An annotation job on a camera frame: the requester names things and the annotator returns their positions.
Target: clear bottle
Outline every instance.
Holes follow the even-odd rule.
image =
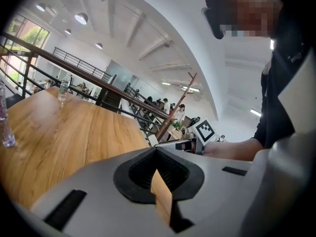
[[[15,143],[15,137],[8,123],[8,114],[5,102],[5,84],[0,82],[0,135],[3,145],[11,147]]]
[[[63,78],[60,84],[60,89],[58,93],[58,100],[59,101],[65,101],[66,100],[66,95],[67,95],[67,90],[70,85],[71,81],[71,76],[70,74],[66,74],[66,76]]]

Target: black rubber gasket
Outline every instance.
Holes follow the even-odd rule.
[[[156,169],[175,201],[193,198],[204,183],[204,172],[199,166],[164,148],[153,147],[118,166],[114,185],[133,202],[155,204],[151,182]]]

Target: forearm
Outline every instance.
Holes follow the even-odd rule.
[[[256,153],[262,149],[263,146],[254,138],[236,143],[210,142],[205,147],[204,155],[215,158],[252,161]]]

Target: wooden table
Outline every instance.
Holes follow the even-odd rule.
[[[15,135],[0,146],[0,181],[9,197],[26,208],[81,167],[148,147],[135,120],[67,94],[41,91],[8,110]]]

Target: black slot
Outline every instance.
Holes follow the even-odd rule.
[[[44,219],[44,221],[51,227],[61,231],[86,195],[87,193],[84,191],[72,190]]]
[[[247,174],[247,170],[242,170],[242,169],[232,168],[232,167],[227,167],[227,166],[224,167],[222,171],[232,173],[238,176],[245,176]]]

